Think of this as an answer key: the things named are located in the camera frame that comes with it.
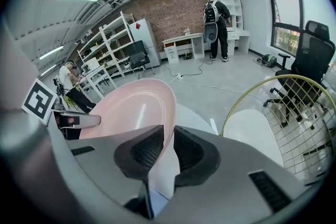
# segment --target white refrigerator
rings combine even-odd
[[[130,25],[130,29],[134,41],[142,40],[152,66],[159,66],[161,64],[161,58],[156,47],[151,23],[146,19],[138,20]],[[151,66],[150,64],[147,64],[145,67],[150,68]]]

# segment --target wire grid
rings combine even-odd
[[[267,83],[278,78],[285,80],[283,85],[277,83],[279,87],[276,89],[280,93],[270,89],[270,83]],[[335,152],[332,145],[336,127],[335,104],[322,86],[302,76],[282,75],[264,82],[246,94],[256,89],[273,93],[269,94],[271,101],[267,106],[259,110],[270,124],[284,167],[305,184],[318,181],[327,174]],[[236,112],[243,98],[237,101],[228,118]]]

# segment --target gray floor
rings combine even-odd
[[[182,82],[203,84],[244,93],[256,83],[273,77],[275,75],[274,71],[279,70],[277,67],[273,68],[274,71],[269,68],[262,68],[262,66],[253,62],[253,59],[257,58],[258,56],[254,54],[245,55],[235,51],[235,55],[230,57],[229,62],[222,62],[221,57],[217,57],[217,60],[212,65],[204,64],[201,67],[203,71],[201,75],[184,76]],[[174,77],[170,75],[170,71],[165,65],[172,70],[172,74],[197,74],[200,73],[199,65],[204,61],[210,63],[208,55],[202,60],[191,59],[184,61],[181,59],[179,63],[171,65],[164,61],[161,66],[154,68],[155,75],[151,69],[148,69],[141,75],[141,78],[156,78],[169,83]],[[125,78],[119,77],[113,80],[120,87],[125,83],[136,80],[137,75],[138,73],[136,73],[136,76],[133,73],[128,73]],[[178,103],[196,112],[209,124],[210,119],[214,119],[219,133],[222,131],[230,109],[241,96],[241,93],[184,84],[177,81],[171,82],[170,86],[176,95]],[[102,84],[102,88],[106,93],[113,90],[113,87],[106,87],[104,84]],[[254,92],[254,95],[263,101],[272,96],[267,90]],[[91,91],[89,96],[94,102],[99,102],[95,92]],[[254,97],[247,97],[247,100],[248,102],[244,103],[247,108],[262,109],[263,103],[260,100]]]

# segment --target office chair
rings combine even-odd
[[[291,70],[285,68],[286,60],[290,56],[279,54],[279,56],[283,57],[282,69],[276,72],[276,76],[286,74],[301,75],[326,88],[322,84],[322,79],[329,68],[329,63],[334,53],[335,45],[330,41],[328,26],[310,20],[300,35],[298,50]],[[297,115],[296,120],[300,122],[302,120],[302,115],[298,110],[300,104],[313,107],[321,91],[301,79],[279,78],[278,81],[287,91],[287,94],[276,88],[270,89],[271,93],[276,91],[281,99],[268,99],[264,103],[264,107],[270,102],[284,104],[286,107],[286,121],[281,123],[281,126],[285,127],[289,122],[290,109],[295,112]]]
[[[143,67],[144,72],[145,72],[144,66],[149,63],[152,68],[153,74],[155,74],[152,64],[150,62],[150,59],[148,57],[148,53],[146,52],[143,42],[141,40],[136,41],[133,44],[129,45],[127,47],[127,53],[130,56],[129,62],[130,62],[133,73],[134,73],[134,69],[138,67]]]

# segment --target red brick wall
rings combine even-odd
[[[184,35],[185,28],[192,33],[203,32],[203,8],[207,0],[132,0],[100,21],[92,31],[117,18],[120,11],[133,14],[135,20],[150,21],[159,51],[164,51],[162,41]]]

